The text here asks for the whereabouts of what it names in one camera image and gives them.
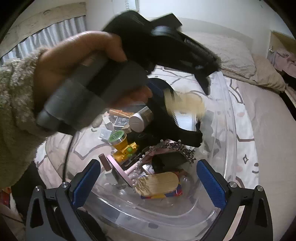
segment transparent container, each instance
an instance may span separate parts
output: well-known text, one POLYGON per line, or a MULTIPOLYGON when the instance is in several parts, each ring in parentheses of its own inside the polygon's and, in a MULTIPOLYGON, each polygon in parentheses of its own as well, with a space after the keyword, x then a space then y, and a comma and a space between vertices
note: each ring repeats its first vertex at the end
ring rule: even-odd
MULTIPOLYGON (((191 92, 202 97, 205 115, 201 119, 203 143, 195 148, 195 158, 206 159, 215 171, 229 181, 235 181, 237 142, 234 114, 225 79, 221 72, 213 73, 211 94, 206 96, 193 75, 163 67, 151 74, 166 80, 179 92, 191 92)), ((67 165, 67 178, 83 170, 98 155, 116 150, 99 138, 98 128, 85 128, 75 138, 67 165)), ((46 153, 58 174, 62 167, 70 136, 57 133, 46 142, 46 153)), ((101 174, 86 201, 85 208, 108 224, 158 240, 199 240, 220 212, 215 208, 196 175, 196 163, 181 166, 189 173, 180 180, 183 195, 163 199, 141 199, 132 188, 118 188, 107 183, 101 174)))

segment green lid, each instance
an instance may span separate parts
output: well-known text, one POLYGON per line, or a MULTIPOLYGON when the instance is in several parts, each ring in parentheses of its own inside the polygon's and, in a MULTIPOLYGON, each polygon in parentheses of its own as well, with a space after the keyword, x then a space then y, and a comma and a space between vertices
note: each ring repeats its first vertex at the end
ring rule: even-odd
POLYGON ((122 130, 116 131, 115 133, 113 133, 109 137, 108 142, 113 143, 113 142, 117 141, 118 139, 120 139, 123 135, 124 135, 124 131, 122 131, 122 130))

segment tiara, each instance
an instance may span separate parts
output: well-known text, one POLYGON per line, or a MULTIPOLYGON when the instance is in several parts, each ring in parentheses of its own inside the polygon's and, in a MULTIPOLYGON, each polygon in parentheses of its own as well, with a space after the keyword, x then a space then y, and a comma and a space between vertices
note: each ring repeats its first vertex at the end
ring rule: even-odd
POLYGON ((133 187, 137 185, 137 181, 140 177, 140 174, 142 173, 141 171, 141 166, 143 164, 143 161, 145 160, 145 157, 148 156, 151 152, 159 150, 159 149, 171 149, 173 152, 179 152, 181 153, 189 163, 193 163, 196 158, 194 158, 194 152, 195 150, 189 150, 186 148, 185 145, 181 143, 181 140, 178 142, 173 142, 169 140, 160 140, 160 143, 158 143, 155 146, 150 146, 149 150, 145 152, 142 156, 140 156, 139 160, 137 161, 136 165, 134 166, 134 170, 132 173, 132 182, 133 182, 133 187))

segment fuzzy sweater sleeve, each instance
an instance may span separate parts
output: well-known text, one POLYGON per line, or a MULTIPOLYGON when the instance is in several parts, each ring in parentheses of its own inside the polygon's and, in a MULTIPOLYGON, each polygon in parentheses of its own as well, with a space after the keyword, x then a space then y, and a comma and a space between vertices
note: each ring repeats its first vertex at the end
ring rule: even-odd
POLYGON ((15 184, 50 135, 35 124, 33 75, 40 48, 0 68, 0 190, 15 184))

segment pillow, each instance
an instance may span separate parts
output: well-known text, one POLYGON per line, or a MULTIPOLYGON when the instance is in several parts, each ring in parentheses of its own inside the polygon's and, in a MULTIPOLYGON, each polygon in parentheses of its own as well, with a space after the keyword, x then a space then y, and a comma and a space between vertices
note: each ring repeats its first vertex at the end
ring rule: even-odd
POLYGON ((256 67, 249 49, 236 39, 218 34, 184 32, 221 58, 222 73, 231 78, 248 82, 256 80, 256 67))
POLYGON ((283 77, 276 71, 268 59, 253 54, 257 69, 257 85, 269 87, 276 91, 285 91, 286 85, 283 77))

